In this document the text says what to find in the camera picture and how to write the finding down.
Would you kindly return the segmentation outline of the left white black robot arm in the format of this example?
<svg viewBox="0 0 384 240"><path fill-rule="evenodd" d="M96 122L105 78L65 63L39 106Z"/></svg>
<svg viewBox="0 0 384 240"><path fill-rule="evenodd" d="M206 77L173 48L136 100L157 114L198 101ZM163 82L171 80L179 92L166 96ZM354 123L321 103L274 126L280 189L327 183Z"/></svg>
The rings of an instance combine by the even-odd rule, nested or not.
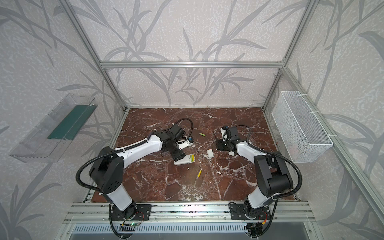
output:
<svg viewBox="0 0 384 240"><path fill-rule="evenodd" d="M142 141L121 148L102 149L97 157L79 168L76 182L99 192L111 205L124 212L135 205L123 186L125 169L143 157L160 151L169 152L174 162L179 162L187 157L183 149L192 142L191 136L186 136L177 124L166 130L154 130Z"/></svg>

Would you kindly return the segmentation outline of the red white remote control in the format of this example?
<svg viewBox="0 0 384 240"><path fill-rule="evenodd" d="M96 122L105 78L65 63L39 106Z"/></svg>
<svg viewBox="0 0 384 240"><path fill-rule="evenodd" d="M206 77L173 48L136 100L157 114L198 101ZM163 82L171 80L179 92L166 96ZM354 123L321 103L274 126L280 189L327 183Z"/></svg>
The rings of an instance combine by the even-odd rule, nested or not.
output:
<svg viewBox="0 0 384 240"><path fill-rule="evenodd" d="M175 166L191 164L195 162L195 155L186 155L183 159L174 162Z"/></svg>

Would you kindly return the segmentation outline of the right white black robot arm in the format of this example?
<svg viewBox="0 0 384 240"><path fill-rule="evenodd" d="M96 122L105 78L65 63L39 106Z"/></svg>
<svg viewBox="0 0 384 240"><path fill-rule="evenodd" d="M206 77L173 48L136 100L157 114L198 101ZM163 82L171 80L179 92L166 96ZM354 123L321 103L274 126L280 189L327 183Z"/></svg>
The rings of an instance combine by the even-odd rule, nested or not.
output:
<svg viewBox="0 0 384 240"><path fill-rule="evenodd" d="M248 195L245 204L249 209L266 207L273 201L297 193L303 184L298 166L279 152L269 152L243 140L237 127L223 126L222 138L217 140L219 151L235 153L255 165L256 189Z"/></svg>

